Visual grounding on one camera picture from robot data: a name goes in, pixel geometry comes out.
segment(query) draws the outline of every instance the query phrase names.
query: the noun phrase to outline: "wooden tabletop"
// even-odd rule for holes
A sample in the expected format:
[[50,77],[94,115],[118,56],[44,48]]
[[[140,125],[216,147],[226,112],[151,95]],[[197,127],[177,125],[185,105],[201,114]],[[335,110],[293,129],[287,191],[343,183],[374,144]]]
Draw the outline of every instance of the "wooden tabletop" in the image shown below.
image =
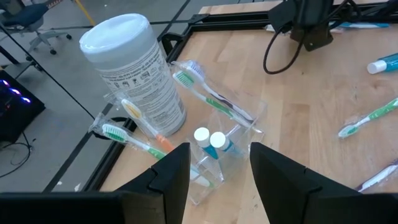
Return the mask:
[[[278,3],[210,6],[200,12],[265,11]],[[397,31],[394,26],[335,34],[326,47],[302,50],[293,66],[278,75],[268,75],[262,69],[273,35],[264,30],[194,33],[179,60],[197,60],[213,80],[266,101],[266,137],[262,143],[353,188],[398,158],[398,111],[372,121],[354,136],[337,138],[345,123],[398,96],[397,73],[370,75],[366,71],[369,62],[398,52]],[[278,37],[268,67],[277,70],[285,66],[296,47],[289,37]],[[186,106],[198,109],[193,103]],[[118,188],[154,162],[143,152],[124,150],[102,190]],[[398,185],[381,191],[398,191]],[[183,222],[268,223],[249,162],[199,206],[188,201]]]

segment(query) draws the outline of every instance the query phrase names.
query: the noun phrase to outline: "white cap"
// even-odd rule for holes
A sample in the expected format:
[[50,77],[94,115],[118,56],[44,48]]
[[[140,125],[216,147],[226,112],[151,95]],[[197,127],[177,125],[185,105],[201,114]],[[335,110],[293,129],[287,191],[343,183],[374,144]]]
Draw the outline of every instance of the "white cap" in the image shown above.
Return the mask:
[[383,60],[378,60],[368,65],[368,72],[370,74],[376,74],[384,71],[386,68],[387,68],[387,63]]
[[193,133],[193,137],[195,138],[200,147],[207,147],[210,145],[209,143],[210,132],[209,129],[207,128],[196,129],[196,131]]
[[228,147],[229,141],[225,134],[217,131],[210,136],[210,144],[216,149],[224,150]]

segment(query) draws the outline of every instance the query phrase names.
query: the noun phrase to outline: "black cord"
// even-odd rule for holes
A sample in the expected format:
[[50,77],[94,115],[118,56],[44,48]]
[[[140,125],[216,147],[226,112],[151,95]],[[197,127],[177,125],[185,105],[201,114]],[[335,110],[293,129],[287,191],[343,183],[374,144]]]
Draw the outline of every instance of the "black cord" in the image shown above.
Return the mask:
[[10,143],[10,144],[8,144],[8,145],[6,145],[6,146],[4,146],[3,148],[0,149],[0,150],[3,150],[3,149],[5,149],[5,148],[7,148],[7,147],[9,147],[9,146],[13,146],[13,145],[23,145],[23,146],[26,146],[26,148],[27,148],[27,154],[26,154],[26,156],[25,156],[20,162],[18,162],[18,163],[16,163],[16,164],[13,164],[13,163],[12,163],[12,160],[13,160],[13,158],[14,158],[14,156],[15,156],[15,153],[14,153],[14,155],[12,156],[12,159],[11,159],[10,163],[11,163],[12,165],[14,165],[14,166],[17,166],[17,167],[16,167],[15,169],[11,170],[10,172],[7,172],[7,173],[5,173],[5,174],[3,174],[3,175],[0,175],[0,178],[1,178],[1,177],[5,177],[5,176],[7,176],[7,175],[9,175],[9,174],[12,174],[13,172],[15,172],[16,170],[18,170],[19,168],[21,168],[21,167],[28,161],[28,159],[29,159],[29,157],[30,157],[30,152],[31,152],[31,150],[32,150],[32,146],[29,144],[29,141],[27,140],[27,137],[26,137],[26,135],[25,135],[24,132],[22,132],[22,135],[24,136],[26,143],[22,143],[22,142]]
[[[325,23],[329,23],[329,22],[330,22],[330,19],[332,19],[334,16],[336,16],[338,13],[340,13],[340,12],[343,10],[343,8],[344,8],[345,6],[347,6],[348,4],[349,4],[350,6],[352,6],[352,8],[355,10],[355,12],[356,12],[356,14],[357,14],[356,17],[355,17],[354,19],[352,19],[351,21],[353,21],[353,22],[354,22],[354,21],[359,21],[359,20],[361,19],[361,16],[362,16],[362,15],[361,15],[361,10],[360,10],[360,8],[358,7],[358,5],[357,5],[353,0],[344,0],[335,10],[333,10],[324,20],[322,20],[322,21],[321,21],[318,25],[316,25],[314,28],[316,28],[316,27],[318,27],[318,26],[324,26]],[[329,29],[335,28],[335,27],[341,25],[342,23],[343,23],[343,19],[338,20],[338,21],[334,22],[334,23],[330,26]],[[284,27],[281,27],[277,32],[275,32],[274,36],[271,38],[271,41],[269,42],[269,44],[268,44],[268,46],[267,46],[266,53],[265,53],[265,55],[264,55],[264,60],[263,60],[263,62],[262,62],[262,67],[263,67],[264,71],[265,71],[266,73],[270,74],[270,75],[275,75],[275,74],[284,72],[284,71],[286,71],[287,69],[289,69],[289,68],[293,65],[293,63],[296,61],[297,57],[299,56],[299,53],[300,53],[300,51],[301,51],[301,48],[303,47],[303,44],[304,44],[304,40],[305,40],[305,38],[306,38],[306,36],[307,36],[307,33],[308,33],[308,30],[304,30],[303,37],[301,38],[300,42],[298,43],[298,47],[297,47],[296,52],[294,53],[293,58],[291,59],[291,61],[290,61],[284,68],[281,68],[281,69],[276,70],[276,71],[269,71],[268,68],[267,68],[267,58],[268,58],[268,54],[269,54],[269,51],[270,51],[270,49],[271,49],[271,46],[272,46],[272,44],[274,43],[276,37],[282,32],[282,29],[283,29],[283,28],[284,28]]]
[[306,37],[306,33],[304,33],[303,37],[300,40],[300,43],[298,43],[298,47],[297,47],[296,53],[294,53],[293,58],[291,59],[291,61],[284,68],[281,68],[281,69],[276,70],[276,71],[270,71],[267,68],[267,58],[268,58],[269,50],[271,49],[271,46],[274,43],[276,37],[282,32],[282,28],[283,27],[281,27],[277,32],[275,32],[274,36],[272,37],[271,41],[269,42],[269,44],[267,46],[266,54],[264,55],[264,60],[262,62],[262,67],[263,67],[264,71],[266,71],[266,73],[268,73],[270,75],[275,75],[275,74],[284,72],[284,71],[286,71],[287,69],[289,69],[293,65],[293,63],[296,61],[297,57],[299,56],[301,48],[303,47],[304,39]]

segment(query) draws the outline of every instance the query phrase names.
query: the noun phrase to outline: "office chair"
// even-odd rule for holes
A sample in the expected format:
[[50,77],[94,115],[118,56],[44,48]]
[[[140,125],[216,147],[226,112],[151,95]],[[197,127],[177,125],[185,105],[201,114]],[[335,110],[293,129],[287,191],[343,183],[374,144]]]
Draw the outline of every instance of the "office chair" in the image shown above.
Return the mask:
[[6,20],[2,24],[11,34],[22,34],[25,32],[35,32],[37,34],[37,37],[29,42],[30,47],[28,52],[36,49],[36,47],[43,42],[50,48],[50,53],[55,55],[57,52],[49,43],[48,40],[50,38],[66,35],[67,39],[72,39],[72,36],[66,32],[55,32],[54,30],[50,30],[48,32],[40,33],[38,31],[38,29],[44,23],[43,16],[48,11],[48,7],[45,4],[33,4],[26,6],[15,15],[7,13],[6,8],[1,3],[0,8],[0,14],[4,14],[6,17]]

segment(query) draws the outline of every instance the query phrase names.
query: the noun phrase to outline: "blue toothpaste tube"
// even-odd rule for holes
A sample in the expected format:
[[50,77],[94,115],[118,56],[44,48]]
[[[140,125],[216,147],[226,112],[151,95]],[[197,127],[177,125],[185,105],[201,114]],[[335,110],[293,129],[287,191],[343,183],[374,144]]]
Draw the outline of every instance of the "blue toothpaste tube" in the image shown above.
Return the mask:
[[368,72],[376,74],[379,72],[391,72],[398,69],[398,53],[379,58],[368,65]]

